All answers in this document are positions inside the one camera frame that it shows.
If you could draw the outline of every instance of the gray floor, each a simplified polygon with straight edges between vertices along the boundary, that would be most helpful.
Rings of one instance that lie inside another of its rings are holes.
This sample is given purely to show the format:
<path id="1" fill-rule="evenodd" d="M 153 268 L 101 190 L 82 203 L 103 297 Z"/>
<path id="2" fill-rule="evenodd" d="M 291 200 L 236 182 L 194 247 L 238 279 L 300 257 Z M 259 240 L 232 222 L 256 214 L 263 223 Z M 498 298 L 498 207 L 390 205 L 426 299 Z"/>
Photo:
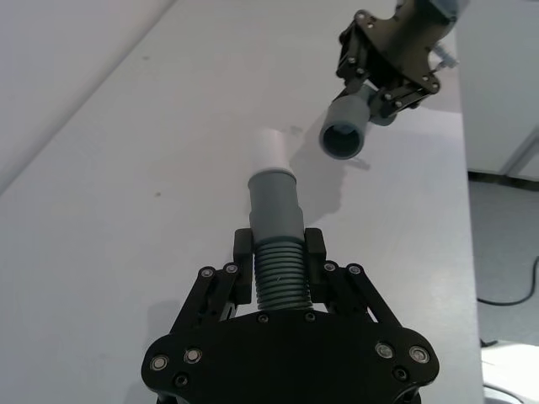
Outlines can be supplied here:
<path id="1" fill-rule="evenodd" d="M 470 183 L 478 296 L 517 300 L 528 292 L 539 255 L 539 193 Z M 478 305 L 483 340 L 539 345 L 539 292 L 516 307 Z"/>

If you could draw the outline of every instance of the ribbed hose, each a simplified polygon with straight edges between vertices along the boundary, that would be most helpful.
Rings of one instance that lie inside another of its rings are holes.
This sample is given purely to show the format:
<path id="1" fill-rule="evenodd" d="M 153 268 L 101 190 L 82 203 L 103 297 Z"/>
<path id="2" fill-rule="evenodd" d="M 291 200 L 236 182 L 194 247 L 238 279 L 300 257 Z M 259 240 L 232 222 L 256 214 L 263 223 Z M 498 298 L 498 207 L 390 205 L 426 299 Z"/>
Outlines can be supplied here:
<path id="1" fill-rule="evenodd" d="M 299 242 L 269 242 L 255 249 L 254 276 L 260 310 L 312 307 Z"/>

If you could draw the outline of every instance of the white object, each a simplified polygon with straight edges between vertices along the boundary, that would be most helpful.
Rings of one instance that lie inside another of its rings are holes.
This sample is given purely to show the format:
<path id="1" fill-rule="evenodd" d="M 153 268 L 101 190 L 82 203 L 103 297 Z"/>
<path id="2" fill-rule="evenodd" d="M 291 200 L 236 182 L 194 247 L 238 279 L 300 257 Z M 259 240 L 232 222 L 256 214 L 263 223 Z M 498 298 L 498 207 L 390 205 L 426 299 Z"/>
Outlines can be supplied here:
<path id="1" fill-rule="evenodd" d="M 503 391 L 524 404 L 539 403 L 539 347 L 499 341 L 481 350 L 486 387 Z"/>
<path id="2" fill-rule="evenodd" d="M 522 404 L 522 401 L 505 391 L 487 386 L 483 390 L 485 393 L 485 404 Z"/>
<path id="3" fill-rule="evenodd" d="M 253 137 L 252 175 L 268 170 L 292 173 L 290 156 L 286 150 L 285 135 L 275 129 L 257 130 Z"/>

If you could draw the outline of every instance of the black cable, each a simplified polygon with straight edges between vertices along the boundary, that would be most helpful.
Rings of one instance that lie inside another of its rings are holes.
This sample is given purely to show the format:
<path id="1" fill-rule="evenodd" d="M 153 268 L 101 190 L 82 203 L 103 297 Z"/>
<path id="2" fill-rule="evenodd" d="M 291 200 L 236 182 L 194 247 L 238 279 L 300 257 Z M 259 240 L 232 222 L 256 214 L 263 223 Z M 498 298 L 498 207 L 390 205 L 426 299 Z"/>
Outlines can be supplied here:
<path id="1" fill-rule="evenodd" d="M 497 339 L 494 339 L 493 341 L 484 342 L 481 338 L 479 338 L 479 341 L 481 341 L 481 348 L 492 347 L 498 343 Z"/>
<path id="2" fill-rule="evenodd" d="M 498 306 L 498 307 L 509 307 L 509 306 L 517 306 L 521 303 L 524 303 L 525 301 L 528 301 L 533 297 L 533 295 L 536 293 L 536 286 L 537 286 L 537 267 L 539 267 L 539 255 L 536 257 L 535 261 L 533 262 L 533 265 L 531 266 L 531 287 L 530 292 L 523 297 L 522 299 L 518 299 L 515 301 L 492 301 L 492 300 L 485 300 L 485 299 L 479 299 L 479 303 L 483 303 L 484 305 L 490 305 L 490 306 Z"/>

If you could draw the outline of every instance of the black metal plate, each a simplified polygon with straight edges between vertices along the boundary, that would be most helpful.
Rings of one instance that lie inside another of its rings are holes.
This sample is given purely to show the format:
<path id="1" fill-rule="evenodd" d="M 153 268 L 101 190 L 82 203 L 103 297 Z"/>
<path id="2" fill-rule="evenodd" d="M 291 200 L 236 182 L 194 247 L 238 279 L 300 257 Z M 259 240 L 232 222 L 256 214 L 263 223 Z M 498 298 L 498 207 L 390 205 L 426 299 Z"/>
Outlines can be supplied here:
<path id="1" fill-rule="evenodd" d="M 307 322 L 305 313 L 267 312 L 267 323 L 258 322 L 260 313 L 254 313 L 169 334 L 148 349 L 142 379 L 151 390 L 190 404 L 382 404 L 438 374 L 433 348 L 415 331 L 317 311 L 312 312 L 316 320 Z M 393 347 L 393 358 L 377 354 L 379 342 Z M 408 351 L 414 345 L 429 351 L 429 363 L 411 359 Z M 184 362 L 187 348 L 200 349 L 200 362 Z M 150 370 L 158 354 L 168 356 L 168 365 Z M 407 381 L 395 379 L 396 367 L 406 369 Z M 183 387 L 174 385 L 180 374 L 188 377 Z"/>
<path id="2" fill-rule="evenodd" d="M 434 4 L 408 0 L 391 19 L 377 19 L 368 11 L 360 10 L 355 23 L 396 72 L 429 93 L 439 91 L 440 82 L 430 72 L 429 53 L 445 36 L 451 21 Z"/>

